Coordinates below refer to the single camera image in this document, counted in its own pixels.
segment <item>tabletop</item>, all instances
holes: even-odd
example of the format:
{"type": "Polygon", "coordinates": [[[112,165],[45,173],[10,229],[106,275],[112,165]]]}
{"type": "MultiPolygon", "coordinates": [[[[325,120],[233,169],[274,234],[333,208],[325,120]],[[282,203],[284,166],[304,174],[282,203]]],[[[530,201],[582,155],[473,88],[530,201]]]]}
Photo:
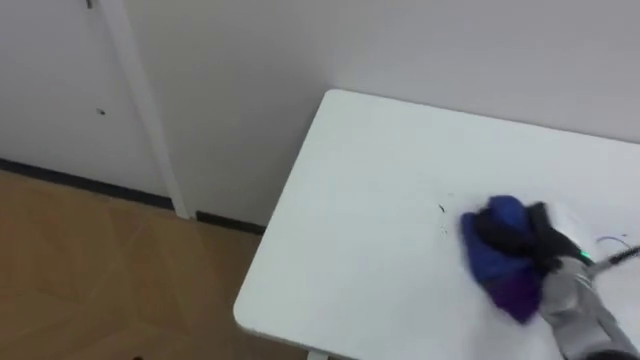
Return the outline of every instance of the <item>tabletop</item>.
{"type": "MultiPolygon", "coordinates": [[[[341,90],[318,110],[234,307],[255,334],[344,358],[561,359],[473,282],[462,213],[560,202],[599,237],[640,236],[640,146],[341,90]]],[[[602,297],[640,344],[640,261],[602,297]]]]}

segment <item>baseboard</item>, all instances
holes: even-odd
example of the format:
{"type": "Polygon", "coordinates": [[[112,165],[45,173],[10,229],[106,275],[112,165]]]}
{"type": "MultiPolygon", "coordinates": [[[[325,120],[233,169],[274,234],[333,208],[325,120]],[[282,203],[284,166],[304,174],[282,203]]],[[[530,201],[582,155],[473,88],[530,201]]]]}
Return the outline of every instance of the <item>baseboard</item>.
{"type": "Polygon", "coordinates": [[[243,231],[243,232],[256,234],[256,235],[263,235],[264,231],[267,228],[266,226],[252,224],[252,223],[240,221],[240,220],[229,219],[224,216],[208,214],[203,211],[196,211],[196,220],[202,223],[216,225],[223,228],[243,231]]]}
{"type": "Polygon", "coordinates": [[[97,180],[91,180],[59,171],[26,165],[15,161],[0,159],[0,170],[48,181],[55,184],[70,186],[82,190],[92,191],[106,196],[134,201],[162,209],[174,210],[171,199],[166,196],[149,194],[144,191],[111,185],[97,180]]]}

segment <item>blue cloth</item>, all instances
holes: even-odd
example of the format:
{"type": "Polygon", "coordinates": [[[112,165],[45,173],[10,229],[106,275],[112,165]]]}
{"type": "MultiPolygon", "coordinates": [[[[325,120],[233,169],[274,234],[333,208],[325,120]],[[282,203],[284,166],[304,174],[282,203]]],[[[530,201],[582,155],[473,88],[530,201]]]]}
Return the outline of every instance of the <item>blue cloth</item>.
{"type": "MultiPolygon", "coordinates": [[[[490,219],[500,226],[508,226],[525,235],[532,232],[527,209],[513,196],[490,198],[487,211],[490,219]]],[[[510,257],[487,245],[476,232],[475,216],[466,213],[461,219],[471,273],[496,307],[524,324],[540,305],[541,278],[530,259],[510,257]]]]}
{"type": "MultiPolygon", "coordinates": [[[[513,196],[494,196],[489,199],[488,208],[498,222],[513,227],[523,233],[531,232],[527,211],[520,200],[513,196]]],[[[515,271],[532,266],[526,258],[512,258],[494,250],[485,244],[476,234],[474,213],[462,215],[462,235],[464,237],[467,257],[473,277],[478,282],[484,282],[515,271]]]]}

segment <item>white door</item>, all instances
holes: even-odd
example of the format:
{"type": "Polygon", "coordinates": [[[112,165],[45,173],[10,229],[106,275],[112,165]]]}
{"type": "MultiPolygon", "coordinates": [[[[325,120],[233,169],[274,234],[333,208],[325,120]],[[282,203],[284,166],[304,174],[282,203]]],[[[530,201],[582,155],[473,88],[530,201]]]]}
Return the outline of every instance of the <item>white door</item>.
{"type": "Polygon", "coordinates": [[[0,1],[0,158],[167,195],[100,7],[86,1],[0,1]]]}

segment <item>parquet floor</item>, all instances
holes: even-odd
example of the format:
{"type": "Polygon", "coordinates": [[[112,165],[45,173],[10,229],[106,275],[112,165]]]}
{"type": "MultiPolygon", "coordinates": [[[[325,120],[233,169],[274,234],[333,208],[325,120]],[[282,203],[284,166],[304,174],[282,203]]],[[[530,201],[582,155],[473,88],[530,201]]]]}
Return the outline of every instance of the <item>parquet floor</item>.
{"type": "Polygon", "coordinates": [[[0,172],[0,359],[305,359],[234,323],[258,243],[0,172]]]}

